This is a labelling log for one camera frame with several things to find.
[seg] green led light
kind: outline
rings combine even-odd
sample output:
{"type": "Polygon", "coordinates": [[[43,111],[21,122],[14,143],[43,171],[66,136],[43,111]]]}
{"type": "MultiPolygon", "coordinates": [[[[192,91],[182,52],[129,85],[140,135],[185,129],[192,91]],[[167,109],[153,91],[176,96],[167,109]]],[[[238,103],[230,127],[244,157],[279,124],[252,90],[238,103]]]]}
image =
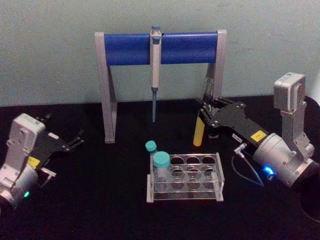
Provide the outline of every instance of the green led light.
{"type": "Polygon", "coordinates": [[[30,195],[30,192],[26,191],[25,194],[24,194],[24,197],[27,198],[29,195],[30,195]]]}

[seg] blue led light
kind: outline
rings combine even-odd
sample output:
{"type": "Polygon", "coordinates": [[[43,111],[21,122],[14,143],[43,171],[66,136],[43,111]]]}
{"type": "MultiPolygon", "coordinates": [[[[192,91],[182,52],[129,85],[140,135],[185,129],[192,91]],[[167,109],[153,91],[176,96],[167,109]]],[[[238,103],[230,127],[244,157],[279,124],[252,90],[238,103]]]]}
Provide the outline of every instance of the blue led light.
{"type": "Polygon", "coordinates": [[[265,172],[267,172],[268,174],[271,174],[271,175],[275,174],[274,171],[268,166],[265,166],[263,171],[265,171],[265,172]]]}

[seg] black cable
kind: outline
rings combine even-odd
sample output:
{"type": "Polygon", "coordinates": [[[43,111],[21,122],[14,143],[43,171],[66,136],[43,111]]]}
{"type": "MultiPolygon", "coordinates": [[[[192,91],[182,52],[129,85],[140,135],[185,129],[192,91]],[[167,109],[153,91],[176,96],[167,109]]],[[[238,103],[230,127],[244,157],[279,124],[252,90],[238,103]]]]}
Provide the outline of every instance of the black cable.
{"type": "Polygon", "coordinates": [[[246,159],[246,157],[243,158],[243,160],[245,161],[245,163],[250,167],[250,169],[253,171],[253,173],[255,174],[256,178],[258,179],[258,182],[257,181],[254,181],[246,176],[243,176],[240,172],[238,172],[235,168],[235,165],[234,165],[234,158],[235,158],[235,155],[232,156],[232,159],[231,159],[231,166],[232,166],[232,169],[234,170],[234,172],[236,174],[238,174],[241,178],[251,182],[251,183],[254,183],[260,187],[264,187],[264,183],[262,182],[260,176],[258,175],[257,171],[254,169],[254,167],[250,164],[250,162],[248,162],[248,160],[246,159]]]}

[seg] black table surface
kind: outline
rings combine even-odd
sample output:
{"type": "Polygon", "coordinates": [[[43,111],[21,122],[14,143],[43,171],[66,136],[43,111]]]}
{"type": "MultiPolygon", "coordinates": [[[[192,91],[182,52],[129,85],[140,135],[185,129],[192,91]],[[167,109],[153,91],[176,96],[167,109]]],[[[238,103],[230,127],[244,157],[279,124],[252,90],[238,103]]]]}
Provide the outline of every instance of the black table surface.
{"type": "MultiPolygon", "coordinates": [[[[248,117],[281,136],[281,116],[272,96],[238,97],[248,117]]],[[[306,98],[304,131],[320,161],[320,107],[306,98]]],[[[67,156],[52,159],[57,173],[34,189],[12,215],[0,219],[2,239],[319,239],[320,223],[300,207],[300,194],[280,181],[269,182],[255,164],[265,187],[236,175],[231,167],[232,139],[205,138],[193,146],[200,104],[195,100],[158,101],[156,123],[150,102],[118,104],[116,143],[104,143],[101,104],[61,104],[0,108],[0,164],[12,120],[21,113],[53,113],[46,129],[69,141],[84,130],[85,143],[67,156]],[[169,154],[219,152],[224,202],[168,200],[146,202],[149,153],[145,142],[169,154]]],[[[246,171],[241,161],[239,169],[246,171]]]]}

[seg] yellow tube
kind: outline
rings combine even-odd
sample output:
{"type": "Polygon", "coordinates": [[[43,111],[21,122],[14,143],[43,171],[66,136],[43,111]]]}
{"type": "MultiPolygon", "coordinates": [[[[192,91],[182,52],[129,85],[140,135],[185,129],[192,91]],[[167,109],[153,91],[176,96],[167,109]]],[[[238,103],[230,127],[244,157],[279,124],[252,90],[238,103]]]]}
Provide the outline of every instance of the yellow tube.
{"type": "Polygon", "coordinates": [[[196,118],[193,145],[200,147],[202,144],[202,139],[204,136],[205,124],[202,122],[201,118],[198,116],[196,118]]]}

